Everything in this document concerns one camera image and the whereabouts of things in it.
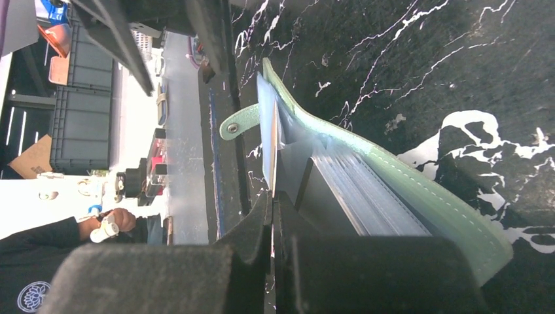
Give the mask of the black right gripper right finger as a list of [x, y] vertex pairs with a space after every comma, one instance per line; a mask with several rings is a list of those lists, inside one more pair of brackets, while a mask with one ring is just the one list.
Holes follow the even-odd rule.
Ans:
[[273, 201], [278, 313], [487, 313], [467, 259], [441, 237], [323, 235]]

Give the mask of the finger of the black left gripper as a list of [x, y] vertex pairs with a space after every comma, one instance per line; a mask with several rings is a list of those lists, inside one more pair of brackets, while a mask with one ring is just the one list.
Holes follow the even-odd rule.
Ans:
[[130, 29], [128, 2], [97, 0], [71, 4], [91, 41], [125, 66], [146, 95], [151, 95], [154, 88]]
[[216, 74], [229, 72], [230, 7], [229, 1], [185, 1], [187, 17]]

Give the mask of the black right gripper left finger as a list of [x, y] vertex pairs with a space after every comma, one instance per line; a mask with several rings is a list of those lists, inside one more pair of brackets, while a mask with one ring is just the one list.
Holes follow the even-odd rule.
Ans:
[[211, 245], [84, 245], [61, 264], [40, 313], [263, 313], [272, 199]]

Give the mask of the gold credit card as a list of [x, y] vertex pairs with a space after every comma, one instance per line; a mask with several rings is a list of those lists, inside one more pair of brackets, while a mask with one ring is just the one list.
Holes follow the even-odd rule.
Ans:
[[263, 133], [263, 170], [264, 176], [271, 191], [272, 198], [276, 193], [276, 169], [277, 169], [277, 145], [278, 145], [278, 108], [277, 101], [274, 100], [272, 105], [267, 106], [264, 117], [264, 133]]

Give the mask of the mint green card holder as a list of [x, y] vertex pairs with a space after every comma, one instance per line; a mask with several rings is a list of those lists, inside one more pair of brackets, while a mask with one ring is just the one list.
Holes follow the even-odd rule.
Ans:
[[510, 241], [488, 219], [386, 149], [310, 114], [285, 87], [270, 60], [262, 64], [257, 102], [228, 117], [219, 133], [229, 141], [258, 126], [264, 175], [263, 120], [267, 106], [277, 101], [276, 193], [285, 192], [295, 203], [307, 160], [313, 158], [360, 236], [449, 239], [464, 254], [479, 285], [512, 260]]

